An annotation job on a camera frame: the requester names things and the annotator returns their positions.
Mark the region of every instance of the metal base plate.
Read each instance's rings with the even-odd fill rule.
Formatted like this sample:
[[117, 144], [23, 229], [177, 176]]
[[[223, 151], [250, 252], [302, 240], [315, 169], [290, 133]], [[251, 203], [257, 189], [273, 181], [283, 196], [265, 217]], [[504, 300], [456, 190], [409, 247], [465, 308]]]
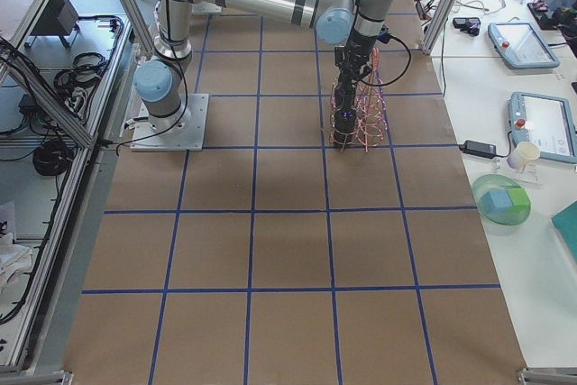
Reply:
[[204, 14], [220, 14], [223, 8], [215, 4], [209, 4], [207, 2], [201, 2], [199, 4], [192, 5], [193, 15], [204, 15]]
[[[134, 128], [131, 143], [133, 151], [202, 151], [205, 139], [206, 113], [208, 111], [209, 94], [188, 94], [190, 119], [181, 129], [172, 130], [144, 139], [156, 133], [148, 122], [138, 123]], [[148, 116], [148, 110], [142, 104], [139, 116]]]

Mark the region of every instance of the tablet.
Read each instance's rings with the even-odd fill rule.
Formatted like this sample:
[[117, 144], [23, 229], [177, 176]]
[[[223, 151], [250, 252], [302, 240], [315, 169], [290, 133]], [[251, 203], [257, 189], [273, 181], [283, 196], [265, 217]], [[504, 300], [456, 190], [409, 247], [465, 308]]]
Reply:
[[490, 23], [487, 34], [497, 52], [513, 69], [559, 66], [559, 59], [532, 23]]
[[515, 92], [509, 100], [509, 114], [513, 143], [536, 144], [541, 150], [541, 158], [577, 162], [577, 136], [569, 101], [555, 96]]

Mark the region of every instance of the white cup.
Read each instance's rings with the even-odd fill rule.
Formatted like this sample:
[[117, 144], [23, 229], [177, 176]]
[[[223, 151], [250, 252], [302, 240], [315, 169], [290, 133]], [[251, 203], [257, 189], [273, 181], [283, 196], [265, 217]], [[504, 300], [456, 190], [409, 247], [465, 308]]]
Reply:
[[540, 156], [541, 150], [536, 144], [519, 142], [517, 147], [508, 156], [507, 164], [513, 170], [523, 171], [529, 162], [537, 160]]

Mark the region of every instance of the green sponge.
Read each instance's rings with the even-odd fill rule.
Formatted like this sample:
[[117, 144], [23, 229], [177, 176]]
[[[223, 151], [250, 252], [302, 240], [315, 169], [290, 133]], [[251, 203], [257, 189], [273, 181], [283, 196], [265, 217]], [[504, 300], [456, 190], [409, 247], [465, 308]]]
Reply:
[[566, 207], [551, 220], [577, 260], [577, 202]]

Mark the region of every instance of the blue joint cap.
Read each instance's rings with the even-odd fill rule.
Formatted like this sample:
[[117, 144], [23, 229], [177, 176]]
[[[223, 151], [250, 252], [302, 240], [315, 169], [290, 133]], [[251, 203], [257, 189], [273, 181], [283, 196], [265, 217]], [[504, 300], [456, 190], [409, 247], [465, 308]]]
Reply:
[[172, 73], [161, 61], [151, 60], [134, 73], [134, 87], [143, 101], [157, 103], [169, 93]]
[[325, 11], [316, 22], [316, 34], [331, 45], [338, 45], [347, 39], [353, 27], [353, 13], [345, 8]]

